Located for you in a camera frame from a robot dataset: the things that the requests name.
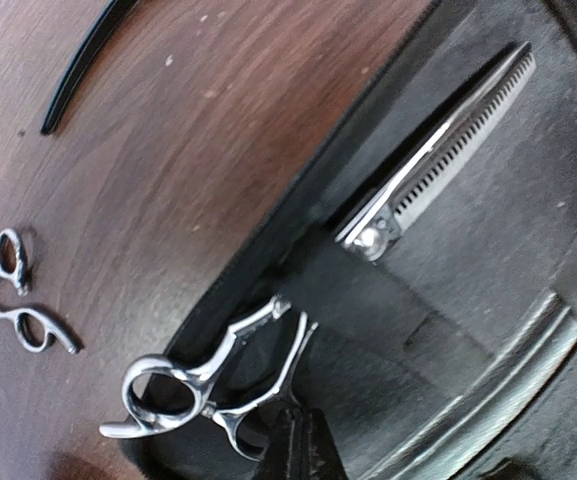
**scissor case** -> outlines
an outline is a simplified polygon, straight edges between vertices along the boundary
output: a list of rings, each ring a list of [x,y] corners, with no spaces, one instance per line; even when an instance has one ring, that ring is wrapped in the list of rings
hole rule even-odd
[[[334,241],[509,45],[536,70],[483,145],[381,258]],[[433,3],[185,319],[166,354],[206,358],[225,326],[280,293],[320,323],[295,379],[350,478],[577,478],[577,1]],[[289,343],[258,332],[214,398],[233,401]],[[183,406],[168,381],[146,391]],[[247,434],[263,437],[263,415]],[[248,479],[201,417],[124,441],[152,479]]]

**brown wooden surface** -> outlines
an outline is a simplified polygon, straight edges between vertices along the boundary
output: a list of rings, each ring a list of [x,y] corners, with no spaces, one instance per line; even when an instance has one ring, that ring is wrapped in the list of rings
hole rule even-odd
[[[85,350],[0,324],[0,480],[139,478],[97,433],[426,2],[143,2],[55,137],[59,77],[106,0],[0,0],[0,229]],[[12,304],[10,288],[0,298]]]

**thinning shear blade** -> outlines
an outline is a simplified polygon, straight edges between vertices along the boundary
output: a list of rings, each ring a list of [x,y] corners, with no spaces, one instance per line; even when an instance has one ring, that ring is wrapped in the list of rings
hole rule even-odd
[[[369,261],[381,257],[472,158],[534,71],[530,44],[512,48],[340,228],[335,240]]]

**scissors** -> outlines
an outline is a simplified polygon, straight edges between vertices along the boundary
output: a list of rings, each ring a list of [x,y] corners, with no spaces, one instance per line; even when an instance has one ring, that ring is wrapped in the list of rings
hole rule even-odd
[[[15,252],[14,266],[8,264],[4,259],[3,250],[6,241],[10,242]],[[20,297],[25,296],[30,291],[26,249],[21,237],[12,228],[6,228],[0,233],[0,278],[12,283]],[[41,342],[35,340],[30,333],[30,318],[35,319],[43,327],[43,340]],[[20,307],[0,310],[0,320],[12,322],[19,343],[29,352],[43,352],[51,345],[54,338],[57,338],[69,353],[74,355],[79,351],[77,344],[59,322],[36,308]]]
[[[169,432],[202,415],[225,430],[230,445],[237,453],[249,460],[259,461],[263,449],[241,440],[238,436],[239,427],[250,412],[262,405],[277,400],[300,405],[292,391],[292,377],[318,324],[310,323],[305,312],[300,313],[292,346],[275,382],[257,398],[243,405],[222,408],[210,400],[210,395],[228,360],[246,345],[246,339],[259,328],[281,318],[290,308],[290,303],[275,296],[253,314],[231,324],[213,356],[203,365],[188,368],[164,355],[146,355],[137,359],[128,368],[121,391],[132,420],[107,422],[99,427],[99,431],[110,438],[146,437]],[[179,380],[192,392],[192,405],[179,413],[163,413],[149,408],[136,395],[133,384],[138,377],[150,374],[166,375]]]

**small scissors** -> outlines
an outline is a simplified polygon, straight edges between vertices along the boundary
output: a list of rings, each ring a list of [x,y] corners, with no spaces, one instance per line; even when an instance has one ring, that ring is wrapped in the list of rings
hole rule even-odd
[[[15,252],[14,266],[8,265],[3,256],[6,240],[13,246]],[[26,250],[19,234],[11,228],[6,228],[0,233],[0,278],[12,283],[20,297],[25,296],[30,291]],[[43,327],[44,334],[41,343],[36,341],[30,333],[29,317],[37,320]],[[0,310],[0,320],[12,322],[19,343],[29,352],[43,352],[50,346],[55,337],[66,347],[69,353],[74,355],[79,351],[77,344],[59,322],[36,308],[21,307],[12,310]]]
[[[146,355],[137,359],[128,368],[121,390],[126,410],[134,421],[107,422],[99,427],[99,431],[110,438],[146,437],[169,432],[202,415],[226,431],[228,441],[237,453],[249,460],[259,461],[263,449],[243,442],[238,437],[239,426],[246,415],[267,403],[284,400],[299,406],[292,392],[292,377],[299,358],[318,325],[309,323],[305,312],[300,313],[290,352],[277,379],[265,393],[246,404],[231,408],[219,407],[210,400],[210,395],[226,363],[246,344],[246,339],[262,326],[281,318],[290,308],[290,303],[275,296],[261,309],[231,324],[212,358],[203,365],[187,368],[164,355]],[[180,413],[163,413],[150,409],[133,390],[135,380],[149,374],[166,375],[179,380],[192,392],[192,406]]]

